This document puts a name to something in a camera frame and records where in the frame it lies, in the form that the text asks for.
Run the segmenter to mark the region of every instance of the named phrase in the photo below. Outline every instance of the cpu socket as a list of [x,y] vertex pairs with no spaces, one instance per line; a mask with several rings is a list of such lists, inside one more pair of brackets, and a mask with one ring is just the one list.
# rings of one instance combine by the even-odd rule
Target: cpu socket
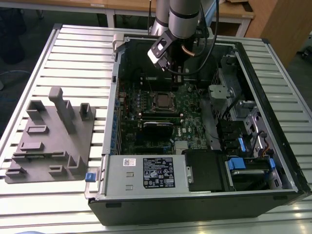
[[173,93],[153,92],[152,111],[154,112],[175,112],[175,96]]

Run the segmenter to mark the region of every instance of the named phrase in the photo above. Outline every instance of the warning label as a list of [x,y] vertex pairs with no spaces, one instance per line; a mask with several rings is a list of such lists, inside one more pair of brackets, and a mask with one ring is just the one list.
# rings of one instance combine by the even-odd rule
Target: warning label
[[174,188],[176,185],[172,157],[144,158],[143,186],[146,189]]

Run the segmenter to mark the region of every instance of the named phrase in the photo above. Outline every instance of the black cable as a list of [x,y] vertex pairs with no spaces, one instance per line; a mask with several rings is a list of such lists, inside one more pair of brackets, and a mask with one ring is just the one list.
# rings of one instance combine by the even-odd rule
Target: black cable
[[212,43],[212,45],[211,45],[211,47],[210,47],[210,50],[209,50],[208,55],[206,56],[204,62],[202,63],[202,65],[201,65],[198,69],[196,69],[195,71],[190,72],[190,73],[175,72],[175,71],[171,70],[170,68],[167,68],[167,70],[168,70],[170,73],[172,73],[172,74],[174,74],[174,75],[178,75],[178,76],[191,76],[191,75],[194,75],[194,74],[198,73],[198,72],[204,67],[205,63],[206,63],[207,60],[208,60],[208,57],[210,56],[210,54],[211,54],[211,52],[212,52],[212,50],[213,50],[213,48],[214,48],[214,46],[215,46],[216,35],[217,35],[217,33],[218,33],[218,24],[219,24],[219,0],[215,0],[215,2],[216,2],[216,13],[215,13],[214,39],[213,39],[213,43]]
[[217,138],[217,137],[211,135],[210,133],[208,133],[208,134],[209,134],[212,138],[217,139],[217,140],[220,140],[220,138]]
[[147,18],[147,35],[150,34],[150,16],[151,16],[151,6],[152,6],[152,0],[150,0],[150,9],[148,12],[148,18]]
[[225,112],[222,114],[221,116],[221,119],[223,119],[226,115],[226,113],[228,113],[232,108],[233,106],[235,106],[239,99],[242,97],[243,93],[240,93],[239,95],[237,95],[237,97],[233,100],[233,102],[228,106],[228,108],[226,108]]
[[207,37],[208,37],[207,23],[206,23],[204,8],[203,8],[203,5],[202,5],[202,4],[200,4],[200,13],[201,13],[201,20],[202,20],[203,23],[204,23],[205,45],[204,45],[204,47],[202,48],[202,50],[201,50],[200,52],[198,52],[197,54],[194,55],[194,58],[195,58],[195,57],[199,57],[199,56],[201,56],[201,55],[204,53],[204,51],[205,51],[206,48],[207,48],[207,43],[208,43],[208,39],[207,39]]
[[261,133],[264,133],[264,131],[263,131],[263,130],[260,130],[260,131],[257,133],[257,135],[255,136],[255,139],[254,139],[253,146],[252,146],[252,149],[251,149],[251,151],[250,151],[249,157],[252,157],[252,155],[254,154],[254,148],[255,148],[255,145],[256,145],[256,143],[257,143],[257,139],[258,139],[258,137],[260,136]]

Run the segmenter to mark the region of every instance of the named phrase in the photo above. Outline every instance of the blue latch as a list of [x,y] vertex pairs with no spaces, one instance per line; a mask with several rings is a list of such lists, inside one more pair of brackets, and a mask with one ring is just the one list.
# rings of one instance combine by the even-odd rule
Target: blue latch
[[96,173],[92,173],[92,172],[86,173],[86,178],[85,178],[86,182],[96,182],[96,180],[97,180],[97,174]]
[[274,169],[275,168],[275,162],[274,162],[273,158],[270,158],[269,163],[270,163],[271,169]]
[[240,144],[240,148],[242,149],[242,152],[246,152],[246,147],[244,145],[243,138],[240,137],[238,139],[238,141],[239,141],[239,144]]
[[244,159],[241,157],[233,157],[228,161],[230,170],[246,169]]

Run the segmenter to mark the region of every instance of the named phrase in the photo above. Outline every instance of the slotted metal table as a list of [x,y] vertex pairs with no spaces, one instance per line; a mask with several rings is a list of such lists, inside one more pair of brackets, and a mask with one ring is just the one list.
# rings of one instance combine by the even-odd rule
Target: slotted metal table
[[[29,100],[48,99],[52,86],[63,88],[73,106],[88,102],[97,108],[88,166],[101,161],[105,118],[112,76],[115,33],[146,31],[63,25],[55,28],[38,60],[11,120],[0,140],[0,233],[310,233],[312,196],[277,207],[257,218],[105,227],[84,197],[84,181],[6,184],[6,169],[27,123]],[[244,45],[253,68],[284,130],[300,167],[312,184],[312,113],[269,44],[261,39],[218,37]],[[91,192],[97,190],[92,183]]]

